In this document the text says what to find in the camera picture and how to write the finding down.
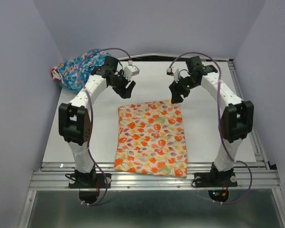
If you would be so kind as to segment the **translucent blue plastic bin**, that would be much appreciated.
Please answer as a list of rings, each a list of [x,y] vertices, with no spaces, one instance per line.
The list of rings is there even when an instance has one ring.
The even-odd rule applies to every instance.
[[[79,89],[79,90],[69,89],[66,86],[64,86],[61,82],[59,82],[58,84],[62,87],[63,90],[66,90],[66,91],[73,93],[73,94],[78,94],[81,91],[81,89]]]

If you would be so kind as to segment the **red and white floral skirt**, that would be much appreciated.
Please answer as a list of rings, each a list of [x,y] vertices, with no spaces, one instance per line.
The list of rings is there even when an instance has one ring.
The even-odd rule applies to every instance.
[[[61,82],[61,75],[56,67],[52,69],[51,75],[53,80]]]

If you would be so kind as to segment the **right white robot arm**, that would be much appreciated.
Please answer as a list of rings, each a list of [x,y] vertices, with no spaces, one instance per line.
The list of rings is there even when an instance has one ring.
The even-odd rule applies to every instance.
[[[181,71],[173,65],[166,70],[168,75],[173,76],[173,82],[169,86],[171,102],[182,103],[190,91],[198,86],[203,87],[216,101],[221,144],[210,172],[198,174],[196,183],[220,185],[232,177],[238,148],[252,131],[254,105],[237,96],[223,82],[218,63],[205,66],[200,57],[195,56],[187,59],[186,66],[187,77],[182,77]]]

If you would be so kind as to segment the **aluminium rail frame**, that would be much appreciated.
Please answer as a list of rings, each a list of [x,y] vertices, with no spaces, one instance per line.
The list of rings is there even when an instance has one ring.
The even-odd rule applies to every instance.
[[[207,190],[194,188],[196,172],[207,172],[219,145],[212,98],[201,89],[186,103],[197,112],[186,115],[190,131],[201,130],[190,145],[186,179],[119,172],[113,168],[115,141],[101,149],[101,135],[93,138],[100,167],[112,175],[102,203],[82,206],[78,190],[68,187],[65,174],[74,162],[53,119],[42,165],[32,174],[22,228],[285,228],[285,203],[278,171],[270,168],[256,132],[241,145],[239,156],[248,163],[235,166],[238,186],[230,189],[231,205],[210,201]]]

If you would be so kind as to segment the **orange tulip print skirt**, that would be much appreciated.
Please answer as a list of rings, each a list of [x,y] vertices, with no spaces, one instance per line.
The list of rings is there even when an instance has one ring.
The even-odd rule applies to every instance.
[[[187,148],[181,107],[170,100],[118,108],[114,168],[139,174],[187,177]]]

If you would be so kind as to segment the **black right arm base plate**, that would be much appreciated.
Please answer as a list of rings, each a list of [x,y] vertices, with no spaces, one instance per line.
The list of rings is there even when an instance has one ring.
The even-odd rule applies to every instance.
[[[194,173],[194,179],[191,181],[194,188],[222,188],[222,187],[237,187],[237,179],[234,173],[214,175],[210,172]]]

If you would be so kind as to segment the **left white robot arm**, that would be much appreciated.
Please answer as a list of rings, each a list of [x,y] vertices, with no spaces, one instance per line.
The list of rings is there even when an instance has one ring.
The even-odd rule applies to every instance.
[[[128,61],[118,70],[118,64],[117,58],[106,56],[104,63],[88,75],[87,82],[75,98],[58,108],[58,133],[68,143],[75,160],[74,173],[67,175],[72,185],[92,187],[96,183],[95,162],[88,152],[94,101],[109,86],[122,99],[128,99],[136,84],[132,77],[139,74],[139,68]]]

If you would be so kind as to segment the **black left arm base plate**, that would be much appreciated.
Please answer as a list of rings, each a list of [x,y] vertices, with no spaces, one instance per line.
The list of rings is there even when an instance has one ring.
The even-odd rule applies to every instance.
[[[105,189],[111,187],[110,173],[106,174],[108,185],[106,185],[105,178],[101,173],[67,173],[65,177],[69,181],[68,187],[70,189]]]

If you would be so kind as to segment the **blue floral print skirt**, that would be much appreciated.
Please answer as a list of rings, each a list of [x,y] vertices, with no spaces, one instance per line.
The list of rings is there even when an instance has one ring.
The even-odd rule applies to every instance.
[[[85,57],[99,51],[100,49],[92,49],[81,56],[68,60],[66,62],[60,63],[56,66],[57,70],[61,75],[61,83],[69,89],[79,90],[82,89],[82,84],[78,79],[78,67]],[[80,67],[80,78],[86,83],[90,73],[95,67],[101,66],[104,63],[105,57],[111,56],[106,51],[101,51],[90,57],[88,60],[85,60]]]

